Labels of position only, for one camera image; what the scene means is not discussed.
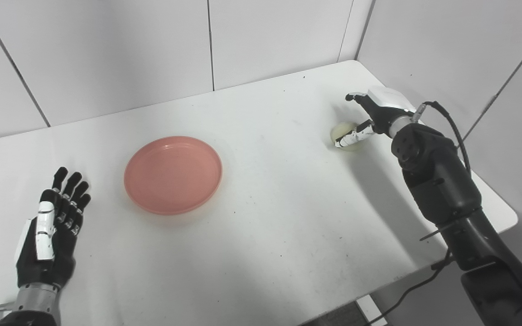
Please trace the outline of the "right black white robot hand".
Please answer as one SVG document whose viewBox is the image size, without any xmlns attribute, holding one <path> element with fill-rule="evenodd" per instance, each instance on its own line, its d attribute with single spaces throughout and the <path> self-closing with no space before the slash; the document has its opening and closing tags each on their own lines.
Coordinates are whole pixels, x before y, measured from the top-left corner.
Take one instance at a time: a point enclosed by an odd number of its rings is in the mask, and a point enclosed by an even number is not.
<svg viewBox="0 0 522 326">
<path fill-rule="evenodd" d="M 390 138 L 414 120 L 414 105 L 406 97 L 389 87 L 373 86 L 368 91 L 355 91 L 345 96 L 346 101 L 358 103 L 369 119 L 333 139 L 337 148 L 350 147 L 373 134 Z"/>
</svg>

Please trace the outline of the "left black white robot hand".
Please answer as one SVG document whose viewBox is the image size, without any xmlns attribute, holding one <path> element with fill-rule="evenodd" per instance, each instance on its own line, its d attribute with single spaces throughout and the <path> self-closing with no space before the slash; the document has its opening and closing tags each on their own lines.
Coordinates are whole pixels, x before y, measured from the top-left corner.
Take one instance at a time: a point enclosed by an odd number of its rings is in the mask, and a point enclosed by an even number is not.
<svg viewBox="0 0 522 326">
<path fill-rule="evenodd" d="M 91 202 L 79 172 L 60 167 L 40 196 L 37 216 L 27 221 L 16 260 L 17 286 L 46 283 L 62 289 L 75 270 L 74 251 Z"/>
</svg>

